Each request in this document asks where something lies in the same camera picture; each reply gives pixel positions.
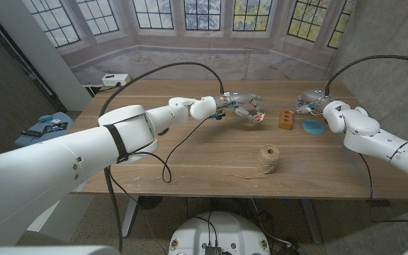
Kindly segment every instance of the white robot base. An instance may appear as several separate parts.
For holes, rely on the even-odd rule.
[[[244,217],[230,212],[212,212],[210,223],[215,227],[215,231],[206,221],[209,220],[209,212],[197,217],[189,219],[174,232],[169,244],[169,255],[270,254],[264,233]]]

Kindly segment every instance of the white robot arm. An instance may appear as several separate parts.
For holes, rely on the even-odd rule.
[[[325,96],[322,90],[305,91],[297,102],[298,113],[317,110],[323,114],[330,130],[346,131],[344,145],[355,152],[385,160],[408,174],[408,141],[380,128],[362,107]]]
[[[102,115],[99,127],[0,154],[0,246],[14,245],[40,213],[103,168],[147,156],[131,152],[154,152],[155,134],[215,111],[211,96],[146,111],[126,106]]]

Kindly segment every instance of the blue table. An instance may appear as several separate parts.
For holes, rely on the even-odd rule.
[[[67,130],[72,126],[72,124],[74,123],[74,121],[65,113],[55,113],[53,114],[53,119],[60,119],[61,123],[69,123],[67,126],[66,130],[60,130],[60,131],[54,131],[54,132],[49,132],[46,134],[43,134],[42,137],[32,137],[32,136],[28,136],[28,135],[20,135],[20,137],[15,140],[15,146],[17,147],[24,147],[24,146],[28,146],[28,145],[33,145],[35,143],[38,142],[43,142],[52,138],[56,138],[56,137],[60,137],[62,135],[65,135],[65,133],[67,132]],[[29,128],[29,130],[34,130],[34,131],[43,131],[43,128],[45,126],[48,125],[53,125],[51,123],[51,120],[46,121],[46,122],[39,122],[37,124],[35,124],[34,126],[32,126],[31,128]]]

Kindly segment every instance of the window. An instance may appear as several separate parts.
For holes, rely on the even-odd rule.
[[[219,30],[221,0],[184,0],[186,30]]]
[[[173,29],[169,0],[133,0],[140,28]]]
[[[325,18],[329,0],[299,0],[290,21],[289,35],[314,42]]]
[[[94,35],[119,30],[108,0],[76,0]]]
[[[333,48],[338,48],[339,41],[343,37],[344,28],[346,27],[347,21],[349,20],[349,16],[351,15],[352,8],[353,8],[354,0],[347,0],[346,4],[344,4],[343,12],[339,16],[338,23],[333,31],[333,35],[331,36],[331,40],[329,42],[329,46]]]
[[[55,47],[79,40],[59,0],[23,0],[23,3]]]
[[[236,0],[234,31],[265,31],[271,0]]]

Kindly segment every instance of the ball of twine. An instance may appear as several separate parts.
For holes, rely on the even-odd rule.
[[[275,170],[280,161],[280,151],[273,145],[264,145],[259,151],[257,169],[263,174],[269,174]]]

